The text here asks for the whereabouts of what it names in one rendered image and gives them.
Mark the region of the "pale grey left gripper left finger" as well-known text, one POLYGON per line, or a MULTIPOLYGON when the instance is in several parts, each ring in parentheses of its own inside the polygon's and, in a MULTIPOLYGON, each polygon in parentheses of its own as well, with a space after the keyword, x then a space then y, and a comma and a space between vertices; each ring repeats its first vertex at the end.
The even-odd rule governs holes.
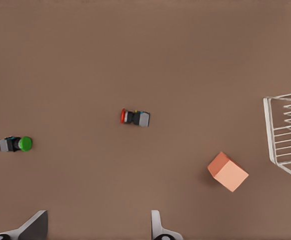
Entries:
POLYGON ((0 240, 46 240, 48 211, 39 210, 19 228, 1 232, 0 240))

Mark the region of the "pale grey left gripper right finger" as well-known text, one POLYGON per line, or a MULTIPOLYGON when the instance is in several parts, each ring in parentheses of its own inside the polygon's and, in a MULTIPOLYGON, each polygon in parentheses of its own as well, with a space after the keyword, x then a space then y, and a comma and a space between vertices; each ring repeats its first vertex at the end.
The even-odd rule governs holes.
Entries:
POLYGON ((161 223, 160 212, 151 210, 151 240, 184 240, 184 238, 178 232, 165 229, 161 223))

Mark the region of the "orange cube block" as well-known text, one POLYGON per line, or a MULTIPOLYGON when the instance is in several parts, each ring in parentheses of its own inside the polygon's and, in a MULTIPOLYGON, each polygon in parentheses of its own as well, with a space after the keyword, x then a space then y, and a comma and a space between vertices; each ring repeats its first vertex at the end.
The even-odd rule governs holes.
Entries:
POLYGON ((207 166, 212 177, 229 191, 234 192, 249 176, 236 162, 222 151, 207 166))

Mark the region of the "green button switch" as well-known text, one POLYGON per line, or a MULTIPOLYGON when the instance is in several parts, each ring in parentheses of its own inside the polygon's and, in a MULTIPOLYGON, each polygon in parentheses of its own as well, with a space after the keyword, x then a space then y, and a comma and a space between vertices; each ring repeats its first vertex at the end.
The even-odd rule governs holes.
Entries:
POLYGON ((1 152, 16 152, 16 151, 29 151, 33 146, 33 141, 29 136, 16 137, 9 136, 0 139, 1 152))

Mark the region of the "red button switch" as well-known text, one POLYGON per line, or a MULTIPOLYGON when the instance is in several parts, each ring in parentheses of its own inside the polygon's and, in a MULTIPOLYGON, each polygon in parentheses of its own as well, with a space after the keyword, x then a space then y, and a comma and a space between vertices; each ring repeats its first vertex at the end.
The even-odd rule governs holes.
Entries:
POLYGON ((121 124, 134 124, 140 127, 148 127, 150 122, 150 113, 146 111, 129 111, 123 108, 120 115, 121 124))

